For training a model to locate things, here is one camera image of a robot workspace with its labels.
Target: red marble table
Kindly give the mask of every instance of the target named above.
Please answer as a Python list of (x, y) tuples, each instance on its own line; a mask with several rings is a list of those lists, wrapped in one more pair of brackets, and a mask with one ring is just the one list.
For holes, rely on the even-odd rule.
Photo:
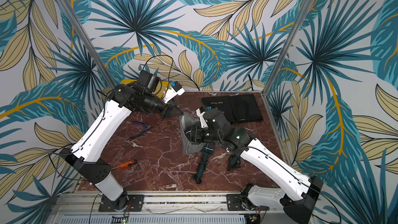
[[(177, 96), (174, 102), (182, 111), (195, 117), (194, 112), (201, 105), (198, 97), (236, 94), (186, 92), (182, 96)], [(240, 123), (239, 126), (247, 128), (271, 152), (281, 157), (261, 95), (255, 93), (255, 98), (264, 121)], [(141, 137), (132, 140), (129, 136), (142, 130), (141, 126), (131, 124), (133, 121), (151, 124), (152, 129)], [(247, 183), (255, 183), (261, 187), (277, 187), (269, 177), (243, 159), (241, 159), (241, 168), (231, 172), (227, 171), (228, 157), (229, 154), (224, 149), (216, 147), (214, 154), (207, 163), (202, 183), (198, 185), (190, 179), (190, 175), (196, 173), (201, 153), (182, 155), (178, 117), (163, 120), (156, 113), (150, 114), (148, 117), (137, 112), (133, 112), (123, 121), (101, 155), (101, 158), (111, 167), (116, 167), (129, 160), (138, 160), (138, 164), (135, 166), (122, 170), (112, 170), (116, 180), (128, 191), (238, 191), (242, 190)], [(95, 190), (95, 188), (87, 182), (82, 182), (79, 190)]]

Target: tropical leaf wallpaper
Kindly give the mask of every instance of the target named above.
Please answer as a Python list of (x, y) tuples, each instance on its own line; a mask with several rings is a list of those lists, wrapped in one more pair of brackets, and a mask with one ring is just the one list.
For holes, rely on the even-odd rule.
[[(171, 69), (193, 91), (261, 90), (303, 1), (68, 0), (115, 83)], [(269, 82), (285, 159), (320, 175), (346, 222), (396, 223), (397, 2), (315, 0)], [(50, 158), (77, 176), (52, 152), (82, 137), (110, 88), (55, 0), (0, 5), (0, 211), (42, 223), (72, 185)]]
[[(285, 160), (343, 223), (398, 223), (398, 0), (321, 1), (267, 92)], [(314, 214), (339, 220), (323, 197)]]

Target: screwdriver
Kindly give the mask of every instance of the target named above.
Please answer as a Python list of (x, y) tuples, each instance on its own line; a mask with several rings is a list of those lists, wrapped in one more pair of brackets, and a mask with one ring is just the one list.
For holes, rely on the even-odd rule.
[(117, 167), (114, 167), (111, 170), (116, 169), (116, 168), (117, 169), (122, 169), (122, 168), (125, 168), (125, 167), (131, 167), (131, 166), (133, 166), (135, 164), (137, 164), (137, 160), (134, 159), (134, 160), (128, 161), (128, 162), (126, 162), (124, 164), (118, 165)]

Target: pliers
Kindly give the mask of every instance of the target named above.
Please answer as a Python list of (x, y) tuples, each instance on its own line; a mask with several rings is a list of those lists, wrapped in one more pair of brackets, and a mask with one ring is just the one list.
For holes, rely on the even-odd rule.
[(137, 138), (137, 137), (141, 136), (142, 134), (144, 134), (145, 132), (148, 132), (148, 130), (152, 128), (151, 125), (147, 125), (147, 124), (144, 124), (144, 123), (141, 123), (141, 122), (138, 122), (138, 121), (133, 121), (131, 123), (132, 124), (139, 124), (139, 125), (145, 127), (145, 129), (143, 129), (141, 132), (139, 132), (137, 134), (134, 134), (134, 135), (130, 136), (130, 138)]

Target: vent grille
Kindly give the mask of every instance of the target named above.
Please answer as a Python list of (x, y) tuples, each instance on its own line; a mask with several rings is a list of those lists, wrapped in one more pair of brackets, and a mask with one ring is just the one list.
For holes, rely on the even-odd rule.
[[(88, 224), (88, 215), (64, 215), (61, 224)], [(109, 224), (112, 215), (92, 215), (90, 224)], [(145, 224), (245, 224), (245, 218), (238, 214), (141, 214), (130, 215), (127, 223)]]

